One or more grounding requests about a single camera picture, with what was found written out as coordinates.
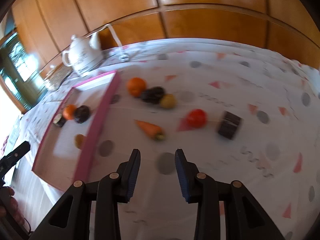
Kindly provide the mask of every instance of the white teapot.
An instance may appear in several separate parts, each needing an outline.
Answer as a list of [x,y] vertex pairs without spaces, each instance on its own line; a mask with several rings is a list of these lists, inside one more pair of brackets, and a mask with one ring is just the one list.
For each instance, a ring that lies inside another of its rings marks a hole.
[[69,50],[62,52],[62,62],[72,67],[79,76],[86,76],[103,60],[98,32],[93,33],[90,39],[72,35],[71,40]]

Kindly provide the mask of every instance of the table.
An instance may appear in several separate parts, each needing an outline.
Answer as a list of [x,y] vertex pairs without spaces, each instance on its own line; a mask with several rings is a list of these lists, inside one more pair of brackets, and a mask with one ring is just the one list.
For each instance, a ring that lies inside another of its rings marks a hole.
[[[266,49],[210,39],[147,41],[124,49],[130,62],[120,63],[118,49],[111,49],[103,67],[89,75],[118,69],[122,78],[106,128],[110,167],[101,167],[105,157],[96,155],[89,180],[112,172],[108,169],[125,161],[135,145],[142,155],[134,196],[119,206],[122,238],[193,239],[196,205],[182,198],[173,161],[181,147],[188,161],[215,180],[243,182],[286,239],[301,239],[320,206],[320,100],[306,74],[309,67]],[[125,83],[134,76],[148,87],[163,86],[178,106],[162,110],[129,96]],[[21,136],[31,144],[30,164],[52,115],[80,80],[72,73],[21,120]],[[194,108],[208,113],[203,129],[184,125]],[[215,132],[214,120],[224,111],[244,119],[233,141]],[[137,116],[164,128],[167,140],[147,139],[134,126]],[[55,203],[62,192],[42,183]]]

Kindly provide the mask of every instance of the screw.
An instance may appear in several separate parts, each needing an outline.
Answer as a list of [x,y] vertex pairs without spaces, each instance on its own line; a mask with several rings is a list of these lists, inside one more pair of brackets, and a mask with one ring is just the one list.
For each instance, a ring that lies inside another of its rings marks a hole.
[[239,187],[241,187],[241,186],[242,186],[242,183],[241,183],[241,182],[239,182],[238,180],[235,180],[235,181],[232,183],[232,185],[233,185],[234,187],[239,188]]
[[117,179],[117,178],[119,178],[119,174],[116,173],[116,172],[113,172],[113,173],[111,173],[111,174],[109,175],[109,177],[110,177],[111,179]]
[[75,187],[81,187],[82,186],[82,181],[81,180],[77,180],[73,183],[73,186]]
[[199,172],[199,173],[197,174],[197,178],[198,178],[198,179],[205,179],[205,177],[207,177],[207,175],[204,174],[203,172]]

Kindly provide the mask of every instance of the red ball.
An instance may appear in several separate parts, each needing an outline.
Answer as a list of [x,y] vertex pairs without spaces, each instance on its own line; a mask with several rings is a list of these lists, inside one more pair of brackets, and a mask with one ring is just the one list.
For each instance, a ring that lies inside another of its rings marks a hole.
[[187,122],[194,128],[204,127],[207,123],[207,113],[201,109],[194,109],[187,115]]

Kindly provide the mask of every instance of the carrot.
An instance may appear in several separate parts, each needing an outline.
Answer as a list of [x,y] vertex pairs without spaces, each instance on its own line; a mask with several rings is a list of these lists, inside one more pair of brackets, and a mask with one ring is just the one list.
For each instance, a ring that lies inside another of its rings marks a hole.
[[160,126],[139,120],[135,120],[135,122],[151,139],[157,141],[162,141],[164,139],[164,132]]

